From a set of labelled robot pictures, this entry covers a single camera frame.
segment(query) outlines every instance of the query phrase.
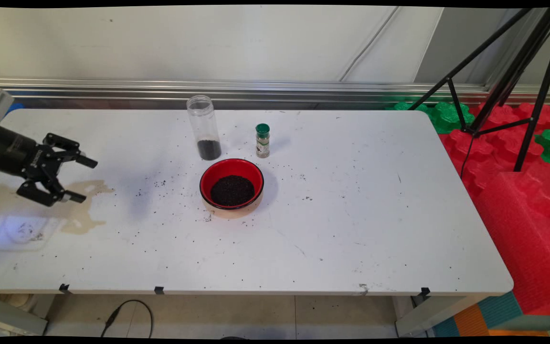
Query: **table leg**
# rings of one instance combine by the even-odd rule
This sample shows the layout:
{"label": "table leg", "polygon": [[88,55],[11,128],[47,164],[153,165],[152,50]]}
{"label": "table leg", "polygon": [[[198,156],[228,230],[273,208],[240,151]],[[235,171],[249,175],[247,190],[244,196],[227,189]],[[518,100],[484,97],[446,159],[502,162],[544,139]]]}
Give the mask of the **table leg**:
{"label": "table leg", "polygon": [[42,335],[48,322],[0,301],[0,329],[21,335]]}
{"label": "table leg", "polygon": [[486,296],[431,296],[396,322],[399,337],[415,337]]}

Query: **spice jar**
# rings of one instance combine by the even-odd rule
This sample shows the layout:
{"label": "spice jar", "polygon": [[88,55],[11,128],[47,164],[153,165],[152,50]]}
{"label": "spice jar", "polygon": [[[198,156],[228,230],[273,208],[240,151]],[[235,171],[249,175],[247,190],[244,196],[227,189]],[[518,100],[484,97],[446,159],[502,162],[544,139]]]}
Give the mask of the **spice jar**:
{"label": "spice jar", "polygon": [[270,130],[269,126],[264,123],[260,123],[256,126],[256,155],[259,158],[266,158],[269,156]]}

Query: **black tripod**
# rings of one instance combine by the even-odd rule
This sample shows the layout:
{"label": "black tripod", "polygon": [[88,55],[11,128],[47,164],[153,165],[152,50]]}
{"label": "black tripod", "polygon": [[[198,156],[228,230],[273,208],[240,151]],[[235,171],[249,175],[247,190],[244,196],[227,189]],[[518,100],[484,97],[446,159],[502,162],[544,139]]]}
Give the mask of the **black tripod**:
{"label": "black tripod", "polygon": [[443,79],[441,79],[430,91],[426,92],[423,97],[421,97],[415,104],[413,104],[411,107],[409,107],[409,110],[416,109],[421,103],[425,102],[432,94],[434,94],[439,88],[441,88],[445,83],[449,85],[449,89],[451,91],[452,98],[454,99],[455,108],[458,113],[458,117],[460,118],[460,124],[461,124],[461,131],[464,131],[465,133],[470,133],[472,135],[472,139],[474,140],[476,137],[479,137],[480,135],[491,133],[494,131],[502,130],[511,128],[514,126],[519,126],[521,124],[529,123],[528,130],[526,130],[526,135],[524,136],[523,142],[521,144],[521,149],[519,150],[519,155],[517,156],[517,163],[515,163],[515,172],[521,171],[521,167],[523,165],[523,161],[526,158],[526,153],[528,152],[528,147],[530,146],[530,142],[532,140],[532,135],[534,133],[534,129],[536,128],[536,124],[539,120],[540,111],[542,110],[542,107],[544,105],[544,100],[546,98],[547,91],[550,86],[550,60],[549,64],[546,68],[546,72],[544,73],[543,82],[540,85],[539,95],[536,99],[536,104],[534,106],[534,109],[532,111],[532,116],[530,118],[517,120],[513,123],[504,124],[502,126],[494,127],[491,129],[483,130],[481,131],[481,127],[485,123],[485,120],[487,120],[487,117],[491,113],[491,110],[493,107],[499,102],[500,106],[504,104],[504,102],[507,100],[508,96],[510,96],[510,93],[513,91],[513,88],[515,87],[515,84],[517,84],[517,81],[519,81],[519,78],[521,77],[521,74],[524,72],[526,67],[532,62],[532,59],[536,55],[536,53],[539,51],[541,46],[544,44],[544,41],[548,38],[550,35],[550,7],[546,10],[541,20],[536,24],[536,27],[533,29],[532,33],[526,40],[525,44],[521,47],[521,50],[515,56],[515,59],[511,63],[511,65],[508,67],[506,72],[502,75],[502,78],[498,82],[498,84],[493,87],[491,94],[489,94],[489,97],[487,98],[487,101],[485,102],[485,105],[481,109],[480,113],[476,116],[476,119],[470,126],[467,126],[467,124],[464,121],[464,116],[462,115],[462,111],[460,108],[460,100],[458,100],[458,96],[455,92],[454,83],[451,80],[462,68],[464,68],[468,63],[470,63],[475,57],[477,57],[485,48],[487,48],[491,43],[493,43],[498,37],[500,37],[503,33],[505,33],[508,29],[511,28],[519,19],[521,19],[526,13],[528,13],[531,9],[521,9],[517,12],[513,18],[508,20],[506,24],[502,26],[502,28],[498,29],[491,37],[487,39],[487,41],[483,42],[482,45],[480,45],[474,52],[472,52],[464,61],[462,61],[459,65],[457,65],[451,72],[447,73]]}

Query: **clear plastic jar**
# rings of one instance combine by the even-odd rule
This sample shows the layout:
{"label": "clear plastic jar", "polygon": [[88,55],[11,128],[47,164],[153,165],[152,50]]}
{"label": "clear plastic jar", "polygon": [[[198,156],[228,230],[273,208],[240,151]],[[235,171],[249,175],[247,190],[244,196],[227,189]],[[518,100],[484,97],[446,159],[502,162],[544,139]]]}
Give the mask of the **clear plastic jar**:
{"label": "clear plastic jar", "polygon": [[186,102],[186,107],[201,159],[217,159],[222,148],[212,100],[208,96],[193,96]]}

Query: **bowl rim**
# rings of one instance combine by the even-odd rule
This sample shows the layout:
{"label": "bowl rim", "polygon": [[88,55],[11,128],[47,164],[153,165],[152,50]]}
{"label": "bowl rim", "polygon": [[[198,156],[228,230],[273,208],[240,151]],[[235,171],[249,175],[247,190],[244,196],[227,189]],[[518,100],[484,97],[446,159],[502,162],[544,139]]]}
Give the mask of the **bowl rim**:
{"label": "bowl rim", "polygon": [[[247,201],[246,203],[243,203],[243,204],[232,205],[232,206],[226,207],[224,205],[216,204],[216,203],[208,200],[207,197],[205,197],[205,194],[203,194],[203,189],[201,188],[201,184],[203,183],[203,178],[205,178],[205,174],[207,173],[207,171],[209,171],[210,168],[214,167],[214,165],[217,165],[218,163],[221,163],[222,161],[229,161],[229,160],[246,161],[246,162],[252,164],[256,168],[256,170],[258,170],[258,173],[260,174],[260,179],[262,179],[262,185],[260,186],[260,190],[258,190],[258,192],[256,194],[254,194],[254,197],[252,197],[251,200],[249,200],[249,201]],[[260,168],[258,166],[256,166],[255,163],[253,163],[251,161],[247,161],[245,159],[241,159],[241,158],[222,159],[220,161],[217,161],[217,162],[213,163],[211,166],[209,166],[205,170],[205,172],[203,172],[203,174],[201,175],[201,179],[199,180],[199,192],[201,193],[201,197],[203,197],[205,202],[207,202],[209,205],[211,205],[213,207],[216,207],[218,209],[222,209],[222,210],[235,210],[235,209],[241,209],[242,207],[247,207],[248,205],[252,204],[254,201],[256,201],[258,199],[260,194],[262,194],[263,189],[264,189],[264,174],[262,174],[262,170],[260,170]]]}

